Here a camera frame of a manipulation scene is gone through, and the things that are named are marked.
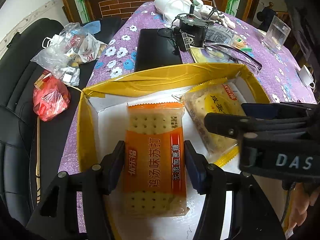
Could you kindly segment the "person's hand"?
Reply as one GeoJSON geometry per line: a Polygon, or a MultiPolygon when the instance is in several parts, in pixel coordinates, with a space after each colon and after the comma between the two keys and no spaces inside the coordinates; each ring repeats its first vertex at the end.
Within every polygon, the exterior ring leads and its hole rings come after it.
{"type": "Polygon", "coordinates": [[[289,216],[289,226],[285,232],[286,239],[293,235],[293,229],[301,226],[307,218],[307,209],[314,206],[319,196],[319,187],[308,194],[304,189],[303,183],[298,183],[293,191],[292,208],[289,216]]]}

